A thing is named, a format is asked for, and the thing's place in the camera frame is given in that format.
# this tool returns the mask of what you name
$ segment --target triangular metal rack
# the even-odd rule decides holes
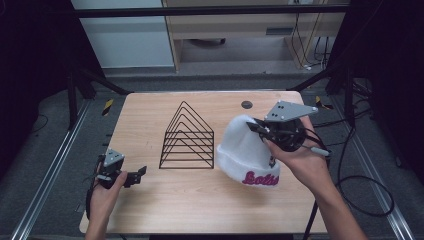
[[[166,129],[159,169],[213,168],[214,132],[183,101]]]

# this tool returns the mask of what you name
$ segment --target gray carpet floor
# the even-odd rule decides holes
[[[113,83],[136,92],[149,91],[201,91],[201,90],[247,90],[247,89],[276,89],[293,87],[306,80],[313,72],[287,71],[265,72],[260,67],[250,73],[221,72],[220,74],[198,74],[145,76],[133,78],[110,77]],[[342,99],[342,94],[328,97],[323,94],[322,86],[325,81],[317,83],[305,93],[302,93],[305,104],[315,105],[315,96],[319,95],[326,104],[334,105]],[[110,135],[113,133],[125,96],[120,96],[109,89],[93,84],[97,90],[94,100],[83,100],[79,97],[81,106],[89,101],[87,117],[77,134],[72,148],[61,166],[60,174],[42,207],[32,228],[30,236],[33,239],[80,239],[83,234],[79,231],[79,223],[83,216],[76,210],[85,201],[85,193],[97,156],[106,151]],[[105,102],[114,99],[112,108],[107,116],[102,116]],[[28,136],[26,144],[15,159],[8,175],[0,183],[0,239],[9,239],[10,234],[23,217],[27,207],[36,193],[38,186],[49,169],[57,150],[60,147],[69,122],[67,92],[59,92],[46,98],[39,106],[40,117],[34,124],[34,132]],[[357,104],[356,111],[367,109],[366,102]],[[394,154],[386,141],[378,124],[365,114],[356,120],[356,134],[380,173],[384,184],[393,194],[396,205],[402,212],[415,239],[424,239],[424,186],[419,183],[415,174],[403,168],[398,168],[394,162]],[[314,124],[339,120],[341,117],[336,110],[320,109],[313,115]],[[337,175],[337,165],[340,161],[342,145],[347,130],[343,123],[329,127],[317,128],[317,133],[323,138],[334,157],[330,171],[334,180]],[[364,168],[354,146],[349,142],[343,157],[342,176],[364,174]],[[379,201],[369,182],[353,180],[343,185],[343,189],[354,203],[372,212],[381,212]],[[386,217],[371,217],[354,208],[352,212],[359,224],[371,239],[398,239]],[[313,239],[328,237],[313,236]]]

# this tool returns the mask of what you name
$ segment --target wire file holder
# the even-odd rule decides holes
[[[159,169],[213,168],[214,132],[183,101],[166,129]]]

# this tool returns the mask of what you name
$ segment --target aluminum strip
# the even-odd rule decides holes
[[[78,119],[73,129],[69,130],[66,134],[56,156],[53,159],[47,173],[41,182],[34,198],[28,206],[21,221],[13,231],[11,239],[13,240],[24,240],[27,239],[35,221],[49,196],[50,190],[53,187],[57,176],[59,175],[60,169],[65,162],[66,156],[72,147],[72,144],[81,128],[81,125],[86,117],[88,108],[90,107],[91,100],[84,100],[80,111],[78,113]]]
[[[330,96],[330,98],[332,102],[334,103],[334,108],[337,110],[340,117],[344,118],[344,114],[342,111],[343,105],[340,102],[340,100],[333,96]],[[344,122],[344,125],[346,127],[346,131],[349,132],[350,125],[347,122]],[[370,156],[368,155],[364,145],[362,144],[362,141],[360,137],[358,136],[358,134],[354,134],[352,138],[352,142],[354,144],[354,148],[356,152],[358,153],[359,162],[361,163],[361,166],[364,169],[365,174],[368,177],[373,178],[379,181],[384,186],[386,186],[382,177],[378,173],[376,167],[372,163],[372,160]],[[383,209],[388,210],[391,200],[389,196],[387,195],[387,193],[381,191],[381,189],[377,187],[375,184],[373,184],[372,187],[374,190],[374,194],[376,195],[378,201],[380,202],[380,206]],[[411,229],[408,226],[408,223],[406,222],[405,218],[403,217],[396,203],[395,203],[395,208],[393,212],[389,216],[387,216],[387,219],[389,221],[389,224],[392,226],[393,232],[395,233],[398,239],[402,239],[402,240],[415,239],[414,235],[411,232]]]

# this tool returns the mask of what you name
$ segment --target wooden table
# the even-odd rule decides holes
[[[240,114],[263,119],[279,100],[303,103],[298,92],[166,92],[128,95],[110,148],[125,154],[122,166],[147,166],[141,184],[123,188],[108,232],[140,234],[302,233],[314,198],[282,164],[275,188],[244,186],[214,169],[159,169],[165,130],[186,101],[214,131],[216,147],[227,124]],[[244,109],[243,101],[253,107]],[[84,215],[80,230],[88,221]],[[325,233],[320,213],[312,227]]]

